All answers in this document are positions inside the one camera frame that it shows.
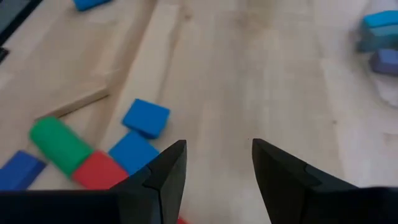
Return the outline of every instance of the red block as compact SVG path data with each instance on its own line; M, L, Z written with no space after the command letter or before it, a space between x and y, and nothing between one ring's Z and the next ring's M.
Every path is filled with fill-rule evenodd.
M128 177L119 164L101 151L92 153L72 174L74 180L90 190L110 189Z
M186 221L184 221L181 217L178 218L177 224L188 224Z

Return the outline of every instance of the blue block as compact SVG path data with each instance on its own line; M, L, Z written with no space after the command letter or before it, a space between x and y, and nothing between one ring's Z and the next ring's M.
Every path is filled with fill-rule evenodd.
M363 18L363 28L376 28L398 24L398 11L390 10L367 15Z
M386 75L398 75L398 51L380 49L369 60L372 71Z
M358 51L373 52L381 48L398 47L398 25L366 29L358 43Z
M17 151L0 171L0 190L26 190L44 167L44 162Z
M166 126L170 110L144 100L136 99L122 120L128 128L140 132L144 137L159 137Z
M91 9L97 5L109 2L111 0L73 0L75 2L76 8L79 11L84 11L87 9Z
M129 175L133 175L148 162L155 159L159 155L159 152L138 132L131 131L109 151L109 155Z

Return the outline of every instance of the stacked blocks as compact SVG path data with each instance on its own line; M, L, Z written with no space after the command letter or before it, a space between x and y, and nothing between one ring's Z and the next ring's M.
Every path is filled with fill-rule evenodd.
M107 154L95 151L72 175L90 190L107 190L129 177Z
M79 11L85 11L87 9L91 9L92 7L104 4L111 0L73 0L73 1L75 2L75 6Z
M159 152L152 147L138 132L126 134L109 152L129 175L135 174L148 162L155 159Z
M44 162L17 151L0 170L0 190L26 190L44 167Z
M30 138L53 163L70 177L94 150L55 117L36 122Z
M369 64L376 73L398 75L398 51L380 49L373 54Z
M398 11L384 11L363 18L357 50L373 52L398 47Z
M170 110L153 103L136 99L122 120L122 124L144 137L154 139L166 126Z

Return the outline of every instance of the wooden table surface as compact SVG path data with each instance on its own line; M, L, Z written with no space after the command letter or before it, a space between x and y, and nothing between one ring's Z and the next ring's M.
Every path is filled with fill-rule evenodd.
M184 17L156 99L172 113L152 144L161 151L188 141L181 214L190 223L269 223L254 178L253 138L358 186L398 185L398 110L380 99L354 55L352 33L367 0L160 2L180 4ZM23 63L48 32L46 23L71 7L56 5L44 0L9 39L7 63ZM39 17L41 28L29 28ZM13 78L6 74L0 86ZM110 97L62 119L99 147L123 88L120 82ZM53 165L31 186L77 188Z

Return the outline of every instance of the green cylinder block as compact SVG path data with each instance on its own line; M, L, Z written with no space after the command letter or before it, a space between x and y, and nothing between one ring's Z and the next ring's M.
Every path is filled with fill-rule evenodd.
M30 130L30 138L68 177L94 152L68 126L53 116L38 120Z

